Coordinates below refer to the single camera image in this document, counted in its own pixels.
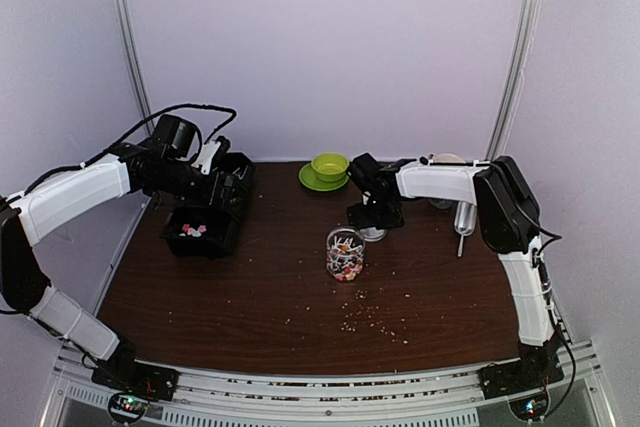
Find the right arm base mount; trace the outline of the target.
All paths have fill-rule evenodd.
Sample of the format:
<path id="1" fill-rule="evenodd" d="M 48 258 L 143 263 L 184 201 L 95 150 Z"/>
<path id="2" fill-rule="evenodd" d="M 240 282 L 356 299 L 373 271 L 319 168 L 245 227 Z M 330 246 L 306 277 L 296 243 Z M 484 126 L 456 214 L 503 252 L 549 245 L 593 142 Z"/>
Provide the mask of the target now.
<path id="1" fill-rule="evenodd" d="M 549 387 L 564 379 L 555 350 L 519 346 L 519 358 L 481 368 L 479 384 L 485 400 L 508 397 L 511 413 L 519 421 L 544 421 L 552 410 Z"/>

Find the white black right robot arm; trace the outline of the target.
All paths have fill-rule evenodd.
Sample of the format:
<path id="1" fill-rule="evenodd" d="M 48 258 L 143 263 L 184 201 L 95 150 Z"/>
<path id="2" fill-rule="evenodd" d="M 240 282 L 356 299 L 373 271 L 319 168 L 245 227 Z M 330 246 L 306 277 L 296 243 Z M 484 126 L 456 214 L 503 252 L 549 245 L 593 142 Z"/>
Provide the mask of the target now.
<path id="1" fill-rule="evenodd" d="M 506 273 L 518 318 L 520 356 L 512 377 L 519 387 L 535 387 L 551 371 L 560 346 L 552 289 L 544 262 L 546 230 L 540 206 L 515 160 L 437 162 L 421 157 L 382 164 L 368 153 L 347 169 L 362 193 L 347 216 L 359 230 L 388 231 L 404 226 L 403 204 L 443 199 L 475 208 L 481 237 Z"/>

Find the silver jar lid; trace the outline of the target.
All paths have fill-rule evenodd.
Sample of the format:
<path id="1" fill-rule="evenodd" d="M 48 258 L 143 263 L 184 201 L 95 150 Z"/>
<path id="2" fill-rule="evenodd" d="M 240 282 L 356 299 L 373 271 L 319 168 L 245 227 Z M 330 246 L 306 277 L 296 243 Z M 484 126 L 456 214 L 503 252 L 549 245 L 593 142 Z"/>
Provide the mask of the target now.
<path id="1" fill-rule="evenodd" d="M 359 234 L 366 242 L 379 242 L 386 236 L 387 230 L 369 227 L 360 229 Z"/>

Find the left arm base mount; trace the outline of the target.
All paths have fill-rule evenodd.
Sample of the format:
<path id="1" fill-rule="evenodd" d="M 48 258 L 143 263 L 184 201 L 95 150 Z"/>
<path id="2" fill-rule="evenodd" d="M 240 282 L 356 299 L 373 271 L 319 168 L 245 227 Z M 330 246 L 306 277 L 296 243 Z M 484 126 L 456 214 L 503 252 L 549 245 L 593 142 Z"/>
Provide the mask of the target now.
<path id="1" fill-rule="evenodd" d="M 106 360 L 84 352 L 82 364 L 92 371 L 94 384 L 114 390 L 106 409 L 117 426 L 139 422 L 154 402 L 172 401 L 179 379 L 176 369 L 138 361 L 127 340 L 121 340 Z"/>

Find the black three-compartment candy tray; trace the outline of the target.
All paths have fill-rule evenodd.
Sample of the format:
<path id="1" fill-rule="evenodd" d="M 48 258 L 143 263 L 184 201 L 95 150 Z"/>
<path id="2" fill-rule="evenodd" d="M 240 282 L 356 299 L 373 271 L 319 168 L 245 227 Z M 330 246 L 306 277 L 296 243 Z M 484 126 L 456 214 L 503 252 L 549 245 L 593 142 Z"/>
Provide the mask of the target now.
<path id="1" fill-rule="evenodd" d="M 180 202 L 171 212 L 160 237 L 176 257 L 223 258 L 233 253 L 249 203 L 256 167 L 240 152 L 226 154 L 214 171 L 237 175 L 245 189 L 239 210 L 225 211 L 205 203 Z"/>

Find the green bowl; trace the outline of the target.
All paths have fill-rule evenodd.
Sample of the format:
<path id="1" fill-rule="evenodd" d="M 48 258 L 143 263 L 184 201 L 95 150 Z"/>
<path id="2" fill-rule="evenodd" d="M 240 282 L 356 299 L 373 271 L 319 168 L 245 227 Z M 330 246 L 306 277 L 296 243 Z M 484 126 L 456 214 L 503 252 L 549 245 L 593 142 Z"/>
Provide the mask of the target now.
<path id="1" fill-rule="evenodd" d="M 349 160 L 338 153 L 323 153 L 311 161 L 311 168 L 316 177 L 328 183 L 342 180 L 347 175 L 348 167 Z"/>

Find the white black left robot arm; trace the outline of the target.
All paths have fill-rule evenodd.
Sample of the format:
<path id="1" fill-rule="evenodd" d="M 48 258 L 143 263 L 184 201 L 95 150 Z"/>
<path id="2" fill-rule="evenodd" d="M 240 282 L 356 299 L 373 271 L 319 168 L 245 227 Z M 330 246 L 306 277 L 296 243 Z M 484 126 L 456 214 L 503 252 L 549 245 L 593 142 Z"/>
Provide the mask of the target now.
<path id="1" fill-rule="evenodd" d="M 123 391 L 137 389 L 144 371 L 115 353 L 123 338 L 97 312 L 126 245 L 161 194 L 215 206 L 222 161 L 233 150 L 230 113 L 208 112 L 222 126 L 206 131 L 184 119 L 191 111 L 162 114 L 151 134 L 136 128 L 1 200 L 2 314 L 25 316 L 106 361 L 106 376 Z"/>

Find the silver metal scoop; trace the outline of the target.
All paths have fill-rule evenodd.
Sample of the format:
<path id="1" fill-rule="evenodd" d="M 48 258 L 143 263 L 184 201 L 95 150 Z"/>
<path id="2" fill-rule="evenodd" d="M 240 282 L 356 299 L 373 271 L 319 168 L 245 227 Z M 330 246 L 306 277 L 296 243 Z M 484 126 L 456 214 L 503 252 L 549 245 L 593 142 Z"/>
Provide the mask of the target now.
<path id="1" fill-rule="evenodd" d="M 459 202 L 454 217 L 454 230 L 459 235 L 457 257 L 461 258 L 464 242 L 475 230 L 476 207 L 470 203 Z"/>

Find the green saucer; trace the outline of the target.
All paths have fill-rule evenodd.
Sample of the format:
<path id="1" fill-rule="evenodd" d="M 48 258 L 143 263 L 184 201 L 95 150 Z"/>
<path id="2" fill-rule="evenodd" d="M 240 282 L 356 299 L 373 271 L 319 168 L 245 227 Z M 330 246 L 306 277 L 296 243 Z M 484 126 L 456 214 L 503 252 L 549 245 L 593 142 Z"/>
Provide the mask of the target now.
<path id="1" fill-rule="evenodd" d="M 338 180 L 324 181 L 318 177 L 318 174 L 312 169 L 310 163 L 305 164 L 298 173 L 299 182 L 307 189 L 315 192 L 331 192 L 344 187 L 349 182 L 349 177 L 343 175 Z"/>

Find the clear plastic jar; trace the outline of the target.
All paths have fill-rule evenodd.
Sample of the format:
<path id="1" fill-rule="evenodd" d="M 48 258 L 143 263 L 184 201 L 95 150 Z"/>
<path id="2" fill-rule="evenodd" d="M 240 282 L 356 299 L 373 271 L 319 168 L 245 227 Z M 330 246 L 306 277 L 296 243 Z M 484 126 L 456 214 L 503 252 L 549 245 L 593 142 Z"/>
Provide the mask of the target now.
<path id="1" fill-rule="evenodd" d="M 326 270 L 339 282 L 353 281 L 364 268 L 366 243 L 351 226 L 339 226 L 329 232 L 325 241 Z"/>

